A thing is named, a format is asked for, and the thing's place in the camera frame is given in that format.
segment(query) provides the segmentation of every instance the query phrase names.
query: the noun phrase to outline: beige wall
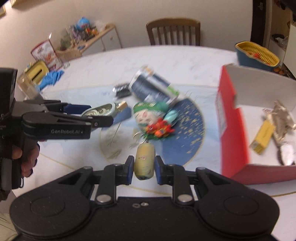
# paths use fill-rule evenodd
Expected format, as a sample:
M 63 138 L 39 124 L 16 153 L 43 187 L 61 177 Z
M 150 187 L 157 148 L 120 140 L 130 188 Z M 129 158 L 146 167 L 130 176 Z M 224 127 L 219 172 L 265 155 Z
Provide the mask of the beige wall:
M 116 24 L 123 47 L 149 45 L 146 23 L 162 17 L 201 21 L 202 45 L 234 50 L 249 40 L 252 0 L 27 0 L 18 8 L 6 4 L 0 19 L 0 66 L 21 71 L 32 61 L 30 51 L 51 32 L 85 16 Z

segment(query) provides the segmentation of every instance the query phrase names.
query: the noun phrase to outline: open cardboard box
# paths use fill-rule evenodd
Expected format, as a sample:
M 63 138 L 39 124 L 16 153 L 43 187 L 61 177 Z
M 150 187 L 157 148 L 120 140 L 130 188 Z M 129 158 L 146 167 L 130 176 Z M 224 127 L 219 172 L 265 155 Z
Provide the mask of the open cardboard box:
M 222 174 L 243 184 L 296 179 L 296 166 L 282 166 L 273 138 L 261 155 L 249 147 L 264 118 L 263 108 L 280 100 L 296 117 L 296 81 L 275 73 L 235 65 L 222 67 L 216 107 Z M 286 135 L 296 143 L 295 131 Z

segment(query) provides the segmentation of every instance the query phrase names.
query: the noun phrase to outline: blue cloth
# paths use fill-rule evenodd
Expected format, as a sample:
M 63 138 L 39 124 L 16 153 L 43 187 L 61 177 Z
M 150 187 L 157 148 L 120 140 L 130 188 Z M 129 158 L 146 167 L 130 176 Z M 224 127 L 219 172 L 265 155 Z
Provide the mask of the blue cloth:
M 48 85 L 55 85 L 56 82 L 59 81 L 59 79 L 63 74 L 64 74 L 63 70 L 51 71 L 47 73 L 47 75 L 43 77 L 42 81 L 38 85 L 39 89 L 43 90 Z

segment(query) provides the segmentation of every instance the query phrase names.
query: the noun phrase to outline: finger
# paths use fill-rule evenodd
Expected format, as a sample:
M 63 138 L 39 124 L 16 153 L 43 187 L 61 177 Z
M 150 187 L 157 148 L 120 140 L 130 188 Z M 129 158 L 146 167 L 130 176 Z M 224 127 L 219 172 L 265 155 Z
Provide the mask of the finger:
M 39 156 L 39 148 L 36 146 L 28 153 L 27 161 L 22 163 L 22 171 L 30 171 L 36 164 L 36 159 Z
M 22 149 L 13 145 L 12 146 L 12 159 L 19 159 L 22 157 Z
M 29 177 L 33 174 L 33 170 L 28 170 L 26 172 L 22 172 L 23 177 Z

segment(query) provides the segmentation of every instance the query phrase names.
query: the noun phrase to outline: picture frame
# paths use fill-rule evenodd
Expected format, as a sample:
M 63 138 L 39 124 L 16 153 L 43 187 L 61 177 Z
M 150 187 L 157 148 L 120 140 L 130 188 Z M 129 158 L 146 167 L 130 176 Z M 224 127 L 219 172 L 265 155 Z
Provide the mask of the picture frame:
M 6 14 L 6 9 L 5 6 L 3 5 L 2 7 L 0 7 L 0 17 L 3 17 Z

